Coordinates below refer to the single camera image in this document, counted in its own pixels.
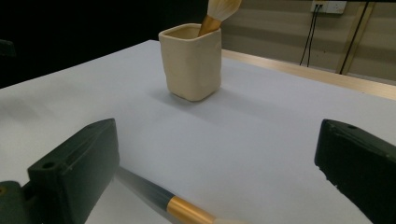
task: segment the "pen holder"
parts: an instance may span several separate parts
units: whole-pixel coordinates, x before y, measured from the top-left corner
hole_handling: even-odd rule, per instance
[[[198,37],[201,24],[182,24],[159,33],[167,88],[200,101],[221,84],[221,30]]]

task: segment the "brush on table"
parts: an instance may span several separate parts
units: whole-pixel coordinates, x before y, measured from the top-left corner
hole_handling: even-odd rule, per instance
[[[242,0],[209,0],[198,36],[218,30],[221,23],[238,10],[241,2]]]
[[[136,175],[122,167],[117,171],[120,178],[128,179],[132,183],[133,188],[137,190],[150,202],[164,212],[177,218],[185,224],[246,224],[246,222],[238,220],[229,220],[216,218],[207,213],[203,209],[189,203],[170,191],[148,181],[147,179]]]

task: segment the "brush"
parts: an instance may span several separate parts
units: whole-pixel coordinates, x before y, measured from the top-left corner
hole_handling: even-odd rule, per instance
[[[133,188],[151,203],[183,224],[247,224],[238,220],[216,218],[194,204],[177,197],[167,189],[122,167],[119,167],[117,175],[133,185]]]
[[[221,23],[238,10],[241,2],[242,0],[209,0],[198,36],[218,30]]]

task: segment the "square cup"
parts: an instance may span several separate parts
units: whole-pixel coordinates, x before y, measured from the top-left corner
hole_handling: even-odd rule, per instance
[[[163,70],[170,92],[201,101],[221,84],[221,30],[198,37],[201,24],[182,24],[159,33]]]

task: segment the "white table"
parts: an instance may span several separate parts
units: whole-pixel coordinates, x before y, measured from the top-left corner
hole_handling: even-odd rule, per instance
[[[24,185],[35,161],[114,118],[121,166],[217,217],[371,223],[314,164],[318,133],[323,119],[336,119],[396,145],[395,100],[226,57],[221,75],[204,101],[177,98],[166,89],[160,43],[150,40],[4,88],[0,180]],[[115,178],[87,223],[169,221]]]

